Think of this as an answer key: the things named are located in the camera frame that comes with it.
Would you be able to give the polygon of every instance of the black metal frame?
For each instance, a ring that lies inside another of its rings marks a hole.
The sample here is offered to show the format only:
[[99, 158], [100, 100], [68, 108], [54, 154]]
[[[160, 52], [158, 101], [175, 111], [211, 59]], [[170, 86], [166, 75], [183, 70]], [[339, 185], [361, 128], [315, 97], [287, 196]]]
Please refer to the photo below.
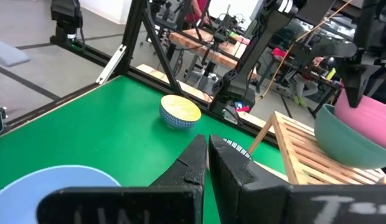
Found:
[[[129, 78], [132, 78], [138, 82], [141, 82], [147, 86], [150, 86], [151, 88], [154, 88], [155, 90], [160, 91], [161, 93], [183, 95], [183, 96], [189, 98], [190, 100], [192, 100], [202, 110], [202, 112], [204, 114], [210, 116], [213, 119], [216, 119], [217, 121], [220, 121], [224, 124], [227, 124], [227, 125], [235, 128], [239, 131], [242, 131], [245, 134], [248, 134], [248, 135], [255, 137], [259, 133], [259, 131], [261, 130], [261, 127], [255, 125], [255, 124], [252, 124], [248, 121], [245, 121], [243, 119], [241, 119], [241, 121], [238, 124], [233, 124], [233, 123], [225, 120], [223, 116], [221, 116], [219, 114], [215, 114], [211, 110], [209, 110], [209, 103], [208, 102], [203, 101], [203, 100], [201, 100], [193, 95], [190, 95], [186, 92], [182, 92], [178, 82], [176, 82], [174, 72], [172, 71], [172, 69], [169, 65], [167, 55], [163, 51], [163, 49], [161, 48], [160, 40], [155, 33], [154, 22], [150, 18], [150, 13], [145, 6], [147, 6], [147, 2], [142, 1], [142, 0], [133, 0], [131, 3], [130, 14], [128, 16], [127, 24], [125, 27], [125, 33], [123, 36], [123, 40], [121, 42], [121, 44], [127, 46], [127, 49], [126, 49], [126, 52], [125, 52], [123, 58], [121, 59], [120, 63], [116, 67], [115, 71], [110, 76], [109, 80], [123, 74]], [[167, 83], [164, 83], [161, 80], [158, 80], [157, 78], [152, 77], [151, 75], [149, 75], [141, 70], [138, 70], [137, 68], [130, 66], [132, 54], [134, 52], [134, 47], [136, 46], [136, 41], [137, 41], [138, 34], [139, 34], [139, 28], [140, 28], [140, 25], [142, 22], [148, 31], [148, 35], [149, 35], [150, 39], [152, 40], [152, 44], [153, 44], [153, 46], [156, 50], [156, 53], [160, 59], [160, 63], [163, 66], [163, 68], [165, 69], [165, 73], [168, 77], [170, 85], [168, 85]], [[178, 29], [175, 29], [173, 27], [167, 27], [167, 28], [169, 28], [170, 30], [176, 31], [187, 38], [195, 40], [198, 43], [201, 43], [203, 45], [206, 44], [205, 42], [200, 41], [194, 37], [191, 37], [191, 36], [181, 32], [181, 31], [179, 31]], [[97, 64], [97, 65], [100, 65], [102, 67], [105, 67], [106, 64], [111, 59], [110, 55], [104, 54], [103, 52], [101, 52], [97, 49], [94, 49], [93, 47], [90, 47], [89, 45], [85, 45], [84, 50], [80, 50], [82, 47], [82, 43], [79, 41], [76, 41], [73, 44], [70, 44], [70, 43], [66, 43], [66, 42], [62, 41], [61, 38], [54, 35], [50, 38], [50, 42], [52, 44], [58, 45], [59, 47], [65, 49], [65, 50], [68, 50], [72, 53], [75, 53], [75, 54], [77, 54], [77, 55]], [[232, 55], [226, 54], [225, 52], [221, 52], [221, 53], [225, 54], [228, 57], [233, 58]], [[19, 126], [22, 126], [23, 124], [29, 122], [30, 120], [36, 119], [39, 116], [42, 116], [43, 114], [48, 113], [50, 110], [55, 109], [55, 108], [65, 104], [65, 103], [73, 100], [74, 98], [81, 96], [82, 94], [84, 94], [88, 91], [94, 90], [97, 87], [99, 87], [99, 84], [92, 83], [91, 85], [88, 85], [88, 86], [86, 86], [80, 90], [77, 90], [77, 91], [75, 91], [67, 96], [64, 96], [57, 101], [53, 101], [53, 102], [49, 103], [48, 105], [45, 105], [41, 108], [38, 108], [34, 111], [31, 111], [30, 113], [25, 114], [24, 116], [18, 117], [18, 118], [14, 119], [6, 124], [7, 125], [6, 130], [2, 134], [7, 133], [13, 129], [16, 129]], [[278, 148], [275, 134], [268, 133], [266, 135], [266, 137], [264, 138], [264, 141], [267, 144]]]

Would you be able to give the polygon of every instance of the wooden dish rack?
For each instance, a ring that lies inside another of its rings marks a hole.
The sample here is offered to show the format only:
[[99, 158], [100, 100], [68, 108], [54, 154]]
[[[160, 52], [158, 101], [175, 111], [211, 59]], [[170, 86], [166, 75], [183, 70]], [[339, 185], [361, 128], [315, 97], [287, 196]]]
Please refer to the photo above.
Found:
[[381, 169], [346, 167], [325, 155], [314, 137], [313, 128], [275, 112], [248, 149], [253, 154], [273, 127], [291, 184], [375, 184], [385, 176]]

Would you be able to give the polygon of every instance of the floor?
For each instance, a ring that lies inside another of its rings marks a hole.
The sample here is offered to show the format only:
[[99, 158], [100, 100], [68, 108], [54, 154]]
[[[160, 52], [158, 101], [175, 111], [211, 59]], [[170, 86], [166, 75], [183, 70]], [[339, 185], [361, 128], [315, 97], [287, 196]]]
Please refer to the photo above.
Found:
[[[3, 21], [0, 23], [0, 40], [19, 47], [31, 58], [29, 63], [16, 67], [0, 66], [0, 107], [8, 108], [9, 120], [95, 82], [103, 70], [88, 60], [48, 44], [55, 29], [55, 22], [50, 20], [49, 6], [49, 0], [0, 0], [0, 21]], [[83, 16], [87, 44], [113, 55], [125, 26], [116, 25], [86, 10], [83, 10]], [[138, 43], [145, 38], [146, 31], [141, 29]], [[137, 44], [132, 65], [145, 63], [162, 70], [153, 52], [153, 47], [147, 42], [142, 47]], [[192, 58], [192, 54], [184, 54], [181, 71], [188, 68]], [[219, 68], [220, 73], [224, 71], [224, 68]], [[308, 102], [308, 105], [316, 106], [313, 102]], [[274, 91], [269, 91], [264, 99], [257, 102], [251, 114], [267, 120], [274, 111], [313, 127], [314, 120], [306, 108], [283, 99]]]

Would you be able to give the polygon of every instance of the green tabletop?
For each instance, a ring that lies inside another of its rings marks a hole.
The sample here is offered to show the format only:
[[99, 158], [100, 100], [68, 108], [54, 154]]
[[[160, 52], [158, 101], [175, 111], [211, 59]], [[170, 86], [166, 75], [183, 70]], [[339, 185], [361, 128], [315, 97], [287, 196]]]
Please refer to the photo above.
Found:
[[[0, 190], [31, 172], [75, 164], [100, 169], [122, 186], [147, 186], [196, 134], [218, 134], [248, 148], [253, 138], [206, 115], [176, 131], [159, 117], [162, 94], [119, 77], [0, 137]], [[285, 173], [279, 150], [261, 143], [254, 160]], [[219, 223], [207, 174], [204, 223]]]

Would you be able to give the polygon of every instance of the metal bracket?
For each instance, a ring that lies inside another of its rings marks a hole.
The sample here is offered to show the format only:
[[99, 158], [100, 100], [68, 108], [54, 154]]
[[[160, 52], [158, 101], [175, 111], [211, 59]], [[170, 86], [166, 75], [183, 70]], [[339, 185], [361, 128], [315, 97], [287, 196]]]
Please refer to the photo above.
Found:
[[114, 72], [114, 69], [117, 67], [120, 60], [123, 58], [125, 54], [126, 46], [120, 45], [114, 55], [111, 57], [110, 61], [107, 63], [106, 67], [101, 71], [98, 79], [96, 79], [96, 83], [99, 85], [107, 82], [110, 75]]

